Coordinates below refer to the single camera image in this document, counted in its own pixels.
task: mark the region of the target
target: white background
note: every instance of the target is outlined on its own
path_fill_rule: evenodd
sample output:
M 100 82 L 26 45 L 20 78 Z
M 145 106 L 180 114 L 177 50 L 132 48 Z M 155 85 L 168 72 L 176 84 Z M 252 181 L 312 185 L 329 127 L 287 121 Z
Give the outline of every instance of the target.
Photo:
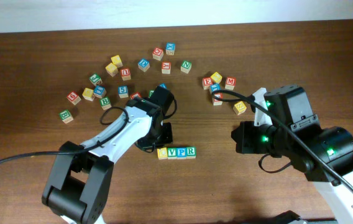
M 0 32 L 353 19 L 353 0 L 0 0 Z

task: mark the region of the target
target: wood grain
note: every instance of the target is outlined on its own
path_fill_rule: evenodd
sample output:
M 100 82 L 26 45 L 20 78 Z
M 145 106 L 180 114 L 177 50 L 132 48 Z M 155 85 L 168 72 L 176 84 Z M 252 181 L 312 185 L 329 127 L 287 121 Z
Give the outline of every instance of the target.
M 176 42 L 171 75 L 151 59 L 155 47 Z M 132 80 L 110 77 L 104 67 L 119 54 Z M 148 58 L 150 69 L 137 67 Z M 182 60 L 193 67 L 181 73 Z M 237 78 L 235 91 L 249 95 L 292 83 L 303 86 L 322 127 L 353 134 L 353 21 L 285 22 L 152 29 L 81 30 L 0 34 L 0 159 L 23 152 L 57 150 L 104 129 L 98 99 L 73 106 L 67 94 L 93 87 L 98 73 L 114 106 L 124 106 L 117 86 L 149 94 L 165 83 L 178 100 L 170 119 L 174 146 L 196 146 L 197 158 L 159 161 L 134 146 L 117 162 L 104 218 L 108 223 L 215 223 L 272 217 L 293 210 L 304 218 L 327 218 L 326 202 L 303 174 L 289 168 L 266 174 L 260 156 L 236 154 L 231 131 L 252 120 L 232 105 L 213 106 L 201 79 L 213 72 Z M 58 113 L 75 118 L 63 124 Z M 109 120 L 119 116 L 109 114 Z M 41 204 L 54 157 L 0 166 L 0 223 L 63 223 Z M 266 168 L 286 159 L 270 159 Z

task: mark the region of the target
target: wooden table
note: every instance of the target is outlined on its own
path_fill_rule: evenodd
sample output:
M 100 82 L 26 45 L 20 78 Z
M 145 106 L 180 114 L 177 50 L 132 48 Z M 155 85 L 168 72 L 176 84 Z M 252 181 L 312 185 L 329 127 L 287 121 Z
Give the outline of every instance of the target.
M 171 75 L 152 59 L 155 47 L 176 42 Z M 110 77 L 104 67 L 119 54 L 131 81 Z M 150 69 L 137 67 L 148 58 Z M 189 74 L 181 73 L 190 60 Z M 105 127 L 98 99 L 73 106 L 67 94 L 93 85 L 98 73 L 114 106 L 124 106 L 117 86 L 147 96 L 165 83 L 178 100 L 170 119 L 174 146 L 196 146 L 197 158 L 159 161 L 132 146 L 115 166 L 104 218 L 108 223 L 215 223 L 272 217 L 293 210 L 304 218 L 331 218 L 326 202 L 292 168 L 266 174 L 260 155 L 235 152 L 231 131 L 253 120 L 247 110 L 213 106 L 201 79 L 215 71 L 237 77 L 235 91 L 249 95 L 296 83 L 305 88 L 322 127 L 353 134 L 353 21 L 286 22 L 150 29 L 79 30 L 0 34 L 0 159 L 81 143 Z M 63 124 L 59 112 L 75 120 Z M 111 112 L 109 120 L 119 116 Z M 0 166 L 0 223 L 64 223 L 41 204 L 53 156 Z M 276 169 L 287 159 L 269 159 Z

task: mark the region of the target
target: green block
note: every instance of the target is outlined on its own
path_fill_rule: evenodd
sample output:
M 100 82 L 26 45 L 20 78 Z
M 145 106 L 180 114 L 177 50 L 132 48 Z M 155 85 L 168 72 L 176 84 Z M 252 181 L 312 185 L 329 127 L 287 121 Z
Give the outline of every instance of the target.
M 94 74 L 89 79 L 91 80 L 91 82 L 96 83 L 98 80 L 101 79 L 101 77 L 99 77 L 99 75 L 97 74 Z
M 168 148 L 167 149 L 168 159 L 177 159 L 177 149 Z
M 105 106 L 105 105 L 110 104 L 109 97 L 105 97 L 105 98 L 101 99 L 99 102 L 101 103 L 101 106 Z
M 185 69 L 189 69 L 191 67 L 191 63 L 188 62 L 187 60 L 184 60 L 182 62 L 182 67 L 184 67 Z
M 69 118 L 71 116 L 70 112 L 68 110 L 62 111 L 59 114 L 60 119 L 64 120 L 66 118 Z
M 196 147 L 186 147 L 186 155 L 188 156 L 188 159 L 194 159 L 196 158 Z

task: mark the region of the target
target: toy block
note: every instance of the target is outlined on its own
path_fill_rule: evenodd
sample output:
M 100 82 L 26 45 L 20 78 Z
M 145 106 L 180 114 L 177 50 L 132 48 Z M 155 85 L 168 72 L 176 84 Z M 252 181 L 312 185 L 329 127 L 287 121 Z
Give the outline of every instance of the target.
M 209 92 L 213 93 L 213 91 L 220 90 L 220 89 L 221 89 L 221 86 L 219 84 L 215 83 L 209 87 Z
M 203 78 L 202 84 L 203 84 L 203 89 L 208 90 L 209 87 L 213 84 L 213 81 L 209 77 Z
M 139 69 L 141 69 L 142 71 L 146 72 L 149 68 L 150 68 L 150 64 L 149 61 L 142 58 L 139 63 L 138 63 L 138 67 Z
M 215 93 L 214 96 L 222 99 L 222 93 Z M 222 101 L 221 100 L 216 100 L 216 99 L 213 98 L 213 105 L 214 106 L 222 105 Z
M 233 106 L 233 110 L 237 115 L 244 113 L 246 109 L 247 107 L 245 106 L 243 101 L 240 101 Z
M 171 74 L 171 62 L 163 62 L 162 63 L 162 73 L 163 74 Z
M 167 148 L 157 149 L 157 157 L 158 159 L 167 159 Z
M 120 96 L 120 98 L 127 98 L 128 97 L 127 86 L 119 86 L 119 96 Z
M 71 115 L 71 113 L 68 110 L 64 110 L 59 114 L 60 119 L 62 119 L 62 121 L 67 124 L 70 121 L 73 121 L 73 117 Z
M 177 148 L 176 149 L 176 158 L 177 159 L 186 159 L 186 148 Z
M 153 51 L 153 58 L 156 60 L 162 60 L 163 56 L 164 56 L 163 49 L 156 47 Z
M 216 72 L 211 76 L 211 79 L 214 83 L 220 84 L 220 82 L 222 81 L 222 76 L 218 72 Z
M 100 99 L 106 95 L 106 90 L 101 86 L 96 86 L 94 89 L 94 95 Z
M 177 149 L 176 148 L 168 148 L 168 159 L 177 159 Z
M 94 86 L 102 84 L 102 79 L 97 74 L 92 75 L 89 80 L 92 84 L 94 84 Z
M 114 57 L 111 57 L 112 63 L 117 67 L 122 67 L 122 62 L 120 56 L 116 55 Z
M 74 105 L 81 101 L 81 98 L 74 91 L 67 95 L 67 99 Z
M 131 99 L 134 99 L 135 97 L 139 97 L 142 99 L 142 97 L 140 96 L 140 94 L 138 92 L 131 94 Z
M 110 63 L 109 65 L 107 65 L 105 69 L 108 72 L 108 74 L 112 77 L 114 77 L 115 75 L 117 75 L 117 73 L 119 73 L 117 66 L 115 66 L 113 63 Z
M 227 77 L 226 83 L 225 83 L 225 89 L 233 90 L 235 86 L 236 86 L 236 78 Z
M 120 70 L 120 73 L 123 81 L 127 81 L 131 79 L 131 72 L 129 71 L 128 68 Z
M 188 159 L 196 159 L 196 147 L 187 147 L 186 155 Z
M 90 88 L 85 88 L 85 90 L 83 92 L 83 97 L 86 100 L 93 101 L 95 99 L 94 90 L 92 90 Z
M 164 83 L 159 84 L 160 87 L 163 87 L 164 89 L 167 89 L 167 86 Z
M 168 55 L 175 54 L 175 44 L 174 43 L 167 43 L 165 46 L 165 53 Z
M 101 103 L 102 109 L 107 110 L 110 107 L 112 107 L 112 104 L 110 104 L 109 97 L 105 97 L 103 99 L 100 99 L 99 102 Z
M 187 74 L 189 73 L 190 69 L 191 69 L 191 63 L 188 62 L 187 60 L 184 60 L 181 65 L 181 71 Z

